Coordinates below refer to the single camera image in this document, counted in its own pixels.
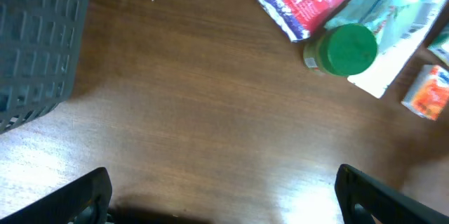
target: black object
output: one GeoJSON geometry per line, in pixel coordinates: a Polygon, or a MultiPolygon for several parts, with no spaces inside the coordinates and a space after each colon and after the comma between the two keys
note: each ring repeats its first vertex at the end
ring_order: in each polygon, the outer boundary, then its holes
{"type": "Polygon", "coordinates": [[[449,217],[383,185],[354,167],[343,164],[335,192],[346,224],[449,223],[449,217]]]}
{"type": "Polygon", "coordinates": [[[0,133],[69,98],[88,0],[0,0],[0,133]]]}
{"type": "Polygon", "coordinates": [[[103,224],[112,196],[105,168],[98,168],[0,220],[0,224],[103,224]]]}

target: basket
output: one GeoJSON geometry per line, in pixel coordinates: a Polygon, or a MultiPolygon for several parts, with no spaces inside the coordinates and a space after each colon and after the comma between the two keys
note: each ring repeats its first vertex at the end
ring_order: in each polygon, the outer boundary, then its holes
{"type": "Polygon", "coordinates": [[[88,0],[0,0],[0,133],[69,98],[88,0]]]}

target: gray plastic basket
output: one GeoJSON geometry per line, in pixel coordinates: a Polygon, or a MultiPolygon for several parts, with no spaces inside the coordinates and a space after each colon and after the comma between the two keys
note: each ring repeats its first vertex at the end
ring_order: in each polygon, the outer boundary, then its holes
{"type": "Polygon", "coordinates": [[[69,98],[88,0],[0,0],[0,133],[69,98]]]}

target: brown wooden surface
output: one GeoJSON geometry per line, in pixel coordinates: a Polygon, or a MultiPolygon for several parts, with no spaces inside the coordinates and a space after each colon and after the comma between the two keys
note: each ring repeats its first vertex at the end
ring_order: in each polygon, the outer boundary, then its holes
{"type": "Polygon", "coordinates": [[[0,217],[98,167],[112,206],[213,223],[341,223],[348,163],[449,214],[449,114],[318,77],[256,0],[91,0],[72,99],[0,136],[0,217]]]}

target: light blue plastic bag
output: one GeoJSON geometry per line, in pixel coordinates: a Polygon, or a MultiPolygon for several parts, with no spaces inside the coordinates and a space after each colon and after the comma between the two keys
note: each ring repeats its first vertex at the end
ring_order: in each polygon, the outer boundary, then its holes
{"type": "Polygon", "coordinates": [[[423,1],[351,0],[341,12],[326,23],[326,29],[349,23],[365,25],[376,36],[381,53],[393,46],[408,30],[423,1]]]}

